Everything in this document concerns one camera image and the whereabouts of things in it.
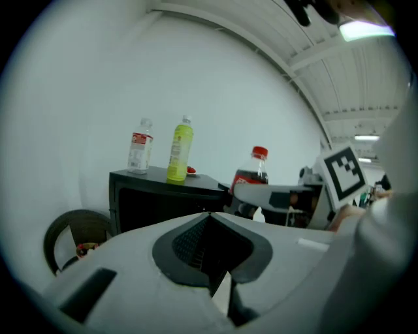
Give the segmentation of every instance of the red label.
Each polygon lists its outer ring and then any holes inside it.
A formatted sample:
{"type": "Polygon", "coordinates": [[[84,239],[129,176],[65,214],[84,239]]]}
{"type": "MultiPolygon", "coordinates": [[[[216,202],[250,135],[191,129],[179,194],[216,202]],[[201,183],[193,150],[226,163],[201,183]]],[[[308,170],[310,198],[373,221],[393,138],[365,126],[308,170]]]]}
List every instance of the red label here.
{"type": "Polygon", "coordinates": [[[132,142],[136,144],[145,144],[146,138],[152,139],[152,137],[149,134],[142,134],[142,133],[135,133],[135,132],[132,134],[132,142]]]}
{"type": "Polygon", "coordinates": [[[260,185],[263,185],[264,184],[264,182],[260,182],[258,180],[253,180],[253,179],[249,179],[248,177],[245,177],[245,176],[236,174],[235,175],[235,178],[234,178],[234,181],[233,181],[233,183],[231,185],[231,189],[229,189],[229,193],[230,194],[233,194],[233,192],[234,192],[234,186],[237,183],[256,183],[256,184],[260,184],[260,185]]]}

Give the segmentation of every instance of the yellow-green bottle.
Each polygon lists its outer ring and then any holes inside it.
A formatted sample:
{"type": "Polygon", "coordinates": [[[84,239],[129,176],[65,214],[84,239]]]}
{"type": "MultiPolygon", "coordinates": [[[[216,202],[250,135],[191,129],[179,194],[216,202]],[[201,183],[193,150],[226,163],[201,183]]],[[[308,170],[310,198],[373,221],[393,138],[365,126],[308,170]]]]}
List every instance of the yellow-green bottle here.
{"type": "Polygon", "coordinates": [[[190,123],[191,117],[184,115],[183,121],[174,131],[167,179],[183,181],[187,175],[187,160],[189,158],[191,141],[193,140],[193,129],[190,123]]]}

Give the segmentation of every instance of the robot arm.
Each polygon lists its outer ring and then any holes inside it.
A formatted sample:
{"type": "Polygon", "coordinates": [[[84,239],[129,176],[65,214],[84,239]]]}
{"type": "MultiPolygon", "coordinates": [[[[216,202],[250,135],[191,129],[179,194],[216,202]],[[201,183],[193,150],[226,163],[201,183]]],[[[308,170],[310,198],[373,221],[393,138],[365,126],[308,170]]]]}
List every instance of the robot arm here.
{"type": "Polygon", "coordinates": [[[234,196],[261,207],[272,224],[327,229],[341,207],[367,188],[355,150],[346,145],[321,154],[299,173],[299,185],[239,184],[234,196]]]}

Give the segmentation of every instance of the person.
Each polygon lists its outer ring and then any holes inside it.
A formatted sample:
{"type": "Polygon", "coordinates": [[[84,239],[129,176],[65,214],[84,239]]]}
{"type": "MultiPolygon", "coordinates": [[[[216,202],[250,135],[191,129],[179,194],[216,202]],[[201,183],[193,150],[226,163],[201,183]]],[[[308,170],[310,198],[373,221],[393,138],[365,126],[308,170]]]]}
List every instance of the person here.
{"type": "MultiPolygon", "coordinates": [[[[387,178],[387,175],[385,174],[381,181],[378,182],[382,188],[385,190],[383,192],[376,192],[374,191],[374,196],[376,197],[376,200],[380,200],[382,198],[386,198],[386,197],[391,197],[393,192],[392,192],[392,186],[389,182],[389,179],[387,178]]],[[[354,205],[345,205],[343,206],[340,211],[337,214],[337,217],[335,218],[335,221],[333,222],[333,224],[331,225],[331,227],[329,228],[329,231],[332,232],[337,232],[341,223],[343,222],[343,220],[347,217],[350,216],[363,216],[366,213],[366,209],[362,208],[362,207],[357,207],[354,205]]]]}

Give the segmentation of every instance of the white ceiling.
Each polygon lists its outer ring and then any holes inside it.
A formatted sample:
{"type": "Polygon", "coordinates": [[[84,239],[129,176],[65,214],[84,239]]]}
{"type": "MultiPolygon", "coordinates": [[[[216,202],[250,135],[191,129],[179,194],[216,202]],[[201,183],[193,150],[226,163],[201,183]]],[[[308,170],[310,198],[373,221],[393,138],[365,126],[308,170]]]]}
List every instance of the white ceiling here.
{"type": "Polygon", "coordinates": [[[411,70],[393,37],[345,42],[312,7],[309,27],[297,23],[283,0],[150,0],[150,7],[210,21],[246,39],[304,96],[323,141],[351,140],[361,157],[375,154],[354,135],[381,134],[406,99],[411,70]]]}

